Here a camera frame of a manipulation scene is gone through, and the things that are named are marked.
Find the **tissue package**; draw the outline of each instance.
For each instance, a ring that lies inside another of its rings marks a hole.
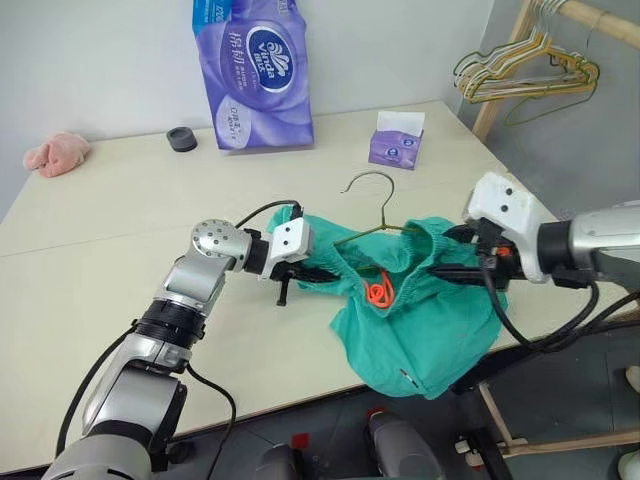
[[[221,149],[313,143],[295,0],[194,0],[193,31]]]

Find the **white wall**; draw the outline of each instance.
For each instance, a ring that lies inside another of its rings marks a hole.
[[[457,111],[450,72],[480,44],[493,0],[298,4],[315,113],[431,99]],[[211,125],[190,0],[2,0],[0,45],[0,219],[27,178],[24,151],[56,131]]]

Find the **purple tissue box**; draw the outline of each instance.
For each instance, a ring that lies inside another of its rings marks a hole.
[[[413,170],[423,134],[424,130],[419,137],[404,132],[376,130],[371,137],[369,163]]]

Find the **small black cap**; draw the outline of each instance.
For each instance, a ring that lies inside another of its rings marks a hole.
[[[189,127],[176,127],[169,130],[167,139],[176,152],[188,152],[198,146],[193,130]]]

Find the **green garment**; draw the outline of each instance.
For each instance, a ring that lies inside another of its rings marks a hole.
[[[289,220],[279,210],[269,230]],[[347,296],[331,328],[344,344],[351,367],[374,390],[391,397],[435,398],[487,352],[500,322],[483,287],[454,285],[426,271],[441,263],[477,265],[470,245],[443,234],[453,224],[443,218],[409,220],[400,235],[372,233],[343,245],[354,232],[323,218],[305,215],[314,231],[312,256],[304,261],[339,275],[324,284],[300,282],[303,290]],[[379,266],[389,272],[396,292],[381,309],[366,300],[364,281],[381,283]],[[506,298],[502,297],[506,307]]]

